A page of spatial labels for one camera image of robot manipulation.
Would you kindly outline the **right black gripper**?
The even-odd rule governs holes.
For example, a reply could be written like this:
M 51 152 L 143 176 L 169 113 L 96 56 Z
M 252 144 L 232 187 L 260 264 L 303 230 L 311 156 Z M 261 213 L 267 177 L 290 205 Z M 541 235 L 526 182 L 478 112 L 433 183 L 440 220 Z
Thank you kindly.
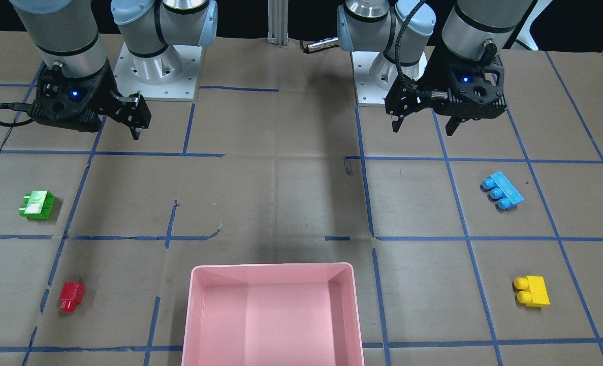
M 134 93 L 123 97 L 108 61 L 87 77 L 66 77 L 56 64 L 43 67 L 29 117 L 40 125 L 79 132 L 99 132 L 101 116 L 130 129 L 134 141 L 152 118 L 145 98 Z

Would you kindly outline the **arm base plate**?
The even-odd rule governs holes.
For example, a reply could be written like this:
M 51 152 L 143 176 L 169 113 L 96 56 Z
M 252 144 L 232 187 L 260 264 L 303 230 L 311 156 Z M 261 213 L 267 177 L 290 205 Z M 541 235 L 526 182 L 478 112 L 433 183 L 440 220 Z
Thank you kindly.
M 352 52 L 357 105 L 384 107 L 385 97 L 397 77 L 396 65 L 381 52 Z
M 123 45 L 114 76 L 121 94 L 141 94 L 146 101 L 193 102 L 204 48 L 171 45 L 164 53 L 141 58 Z

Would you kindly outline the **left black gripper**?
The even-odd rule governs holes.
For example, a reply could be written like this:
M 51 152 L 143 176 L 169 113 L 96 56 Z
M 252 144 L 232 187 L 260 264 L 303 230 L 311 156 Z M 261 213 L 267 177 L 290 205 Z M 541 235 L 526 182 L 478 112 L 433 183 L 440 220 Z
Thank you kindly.
M 440 43 L 422 77 L 417 81 L 397 77 L 385 97 L 392 131 L 397 134 L 404 118 L 426 108 L 450 116 L 447 136 L 454 135 L 461 119 L 497 118 L 507 109 L 503 82 L 504 67 L 496 44 L 483 43 L 482 56 L 469 60 Z

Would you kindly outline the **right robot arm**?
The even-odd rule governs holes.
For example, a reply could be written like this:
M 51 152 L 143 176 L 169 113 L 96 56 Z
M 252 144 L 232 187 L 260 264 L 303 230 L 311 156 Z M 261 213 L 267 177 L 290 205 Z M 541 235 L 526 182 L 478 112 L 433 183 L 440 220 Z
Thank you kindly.
M 31 104 L 1 104 L 22 111 L 23 123 L 99 132 L 102 116 L 129 128 L 132 138 L 149 127 L 151 86 L 186 80 L 180 47 L 207 47 L 217 35 L 216 1 L 113 1 L 110 9 L 129 52 L 127 71 L 137 82 L 118 88 L 90 1 L 13 1 L 13 8 L 43 57 Z

